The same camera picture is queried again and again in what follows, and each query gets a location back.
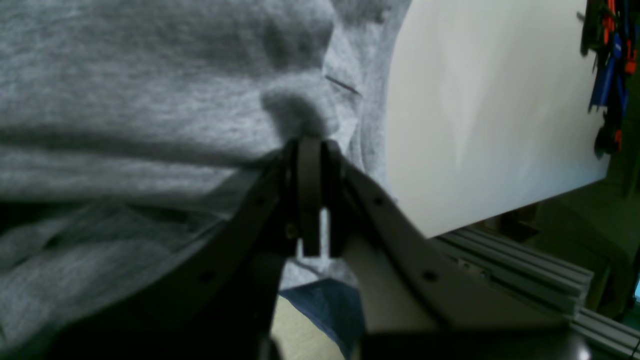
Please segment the left-image right gripper left finger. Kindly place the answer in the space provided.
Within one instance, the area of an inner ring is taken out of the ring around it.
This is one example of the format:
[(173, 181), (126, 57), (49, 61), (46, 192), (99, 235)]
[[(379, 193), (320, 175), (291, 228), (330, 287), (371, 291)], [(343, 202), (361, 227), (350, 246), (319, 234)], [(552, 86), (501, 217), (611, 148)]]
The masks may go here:
[(279, 360), (282, 271), (322, 252), (322, 142), (293, 140), (214, 239), (166, 276), (67, 326), (46, 360)]

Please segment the left-image right gripper right finger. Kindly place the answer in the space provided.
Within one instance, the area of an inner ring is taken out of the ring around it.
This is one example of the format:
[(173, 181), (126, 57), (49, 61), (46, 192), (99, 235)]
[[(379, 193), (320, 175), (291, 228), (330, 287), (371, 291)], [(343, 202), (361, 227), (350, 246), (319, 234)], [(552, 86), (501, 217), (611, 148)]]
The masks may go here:
[(320, 146), (329, 252), (358, 280), (365, 333), (355, 360), (589, 360), (561, 316), (469, 275), (410, 223), (334, 141)]

